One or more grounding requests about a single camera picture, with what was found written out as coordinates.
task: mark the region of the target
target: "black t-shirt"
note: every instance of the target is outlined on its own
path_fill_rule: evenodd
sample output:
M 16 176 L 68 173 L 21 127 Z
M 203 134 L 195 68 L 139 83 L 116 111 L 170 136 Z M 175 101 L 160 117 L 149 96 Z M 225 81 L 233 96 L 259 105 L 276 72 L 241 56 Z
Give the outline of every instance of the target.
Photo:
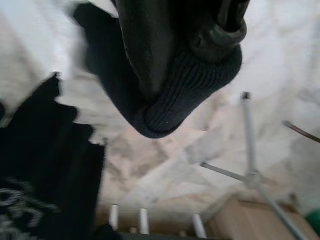
M 73 123 L 59 94 L 54 75 L 0 128 L 0 239 L 93 236 L 105 146 L 89 142 L 93 128 Z

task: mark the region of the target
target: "tripod leg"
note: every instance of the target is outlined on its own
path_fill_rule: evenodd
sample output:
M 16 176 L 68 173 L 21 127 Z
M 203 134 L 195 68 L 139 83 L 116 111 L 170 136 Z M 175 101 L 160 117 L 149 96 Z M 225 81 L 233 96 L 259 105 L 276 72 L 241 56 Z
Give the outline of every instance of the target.
M 230 178 L 236 179 L 236 180 L 241 181 L 241 182 L 245 182 L 246 181 L 246 178 L 244 176 L 241 176 L 239 174 L 233 173 L 231 171 L 224 170 L 224 169 L 219 168 L 219 167 L 211 166 L 211 165 L 209 165 L 209 164 L 207 164 L 205 162 L 201 163 L 200 166 L 204 167 L 206 169 L 210 169 L 210 170 L 212 170 L 214 172 L 223 174 L 223 175 L 228 176 Z
M 248 155 L 248 172 L 257 171 L 255 134 L 252 121 L 251 96 L 249 92 L 245 92 L 242 97 L 242 109 L 244 116 L 244 129 Z
M 308 240 L 262 185 L 258 183 L 255 188 L 297 240 Z

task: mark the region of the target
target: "green object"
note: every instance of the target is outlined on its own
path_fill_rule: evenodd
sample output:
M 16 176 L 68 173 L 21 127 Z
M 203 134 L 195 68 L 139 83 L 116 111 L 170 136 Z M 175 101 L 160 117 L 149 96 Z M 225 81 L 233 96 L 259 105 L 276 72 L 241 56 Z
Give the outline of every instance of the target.
M 309 214 L 305 219 L 311 225 L 316 234 L 320 236 L 320 209 Z

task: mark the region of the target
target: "tan floor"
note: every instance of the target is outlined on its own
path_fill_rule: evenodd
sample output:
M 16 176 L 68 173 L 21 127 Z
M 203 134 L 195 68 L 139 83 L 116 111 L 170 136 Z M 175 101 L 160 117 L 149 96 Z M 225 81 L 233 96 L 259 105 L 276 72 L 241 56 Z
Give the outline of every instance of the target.
M 106 2 L 100 0 L 98 4 L 110 8 Z M 269 190 L 283 202 L 296 195 L 303 214 L 320 208 L 320 146 L 282 125 L 289 120 L 320 136 L 318 2 L 252 1 L 240 74 L 195 110 L 175 133 L 159 140 L 139 135 L 115 109 L 96 78 L 77 67 L 79 61 L 74 59 L 83 40 L 77 26 L 63 15 L 69 2 L 62 0 L 54 6 L 65 23 L 55 25 L 57 41 L 68 55 L 53 56 L 56 67 L 63 74 L 68 72 L 59 101 L 81 110 L 78 122 L 95 126 L 94 142 L 109 139 L 99 198 L 100 221 L 106 221 L 110 205 L 117 204 L 120 226 L 137 226 L 139 208 L 147 208 L 151 231 L 161 223 L 168 232 L 177 233 L 189 228 L 192 214 L 206 219 L 231 194 L 259 200 L 255 192 L 236 180 L 199 166 L 206 161 L 245 173 L 239 105 L 243 91 L 253 94 L 258 165 L 272 180 Z M 29 57 L 10 27 L 0 22 L 0 99 L 12 111 L 41 77 L 35 66 L 30 67 Z

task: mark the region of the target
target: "metal stand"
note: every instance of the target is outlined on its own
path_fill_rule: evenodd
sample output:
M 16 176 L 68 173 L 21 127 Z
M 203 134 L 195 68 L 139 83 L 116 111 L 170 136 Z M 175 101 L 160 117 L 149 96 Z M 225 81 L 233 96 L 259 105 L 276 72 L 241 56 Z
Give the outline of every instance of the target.
M 256 189 L 297 240 L 308 240 L 302 233 L 302 231 L 292 222 L 292 220 L 286 215 L 282 208 L 276 203 L 270 193 L 262 186 L 262 183 L 265 183 L 265 178 L 257 169 L 256 145 L 252 123 L 251 101 L 250 93 L 248 92 L 245 92 L 242 97 L 242 108 L 245 122 L 245 135 L 248 155 L 247 174 L 245 176 L 241 176 L 239 174 L 215 166 L 211 166 L 205 162 L 201 164 L 201 167 L 241 181 L 245 183 L 248 188 Z

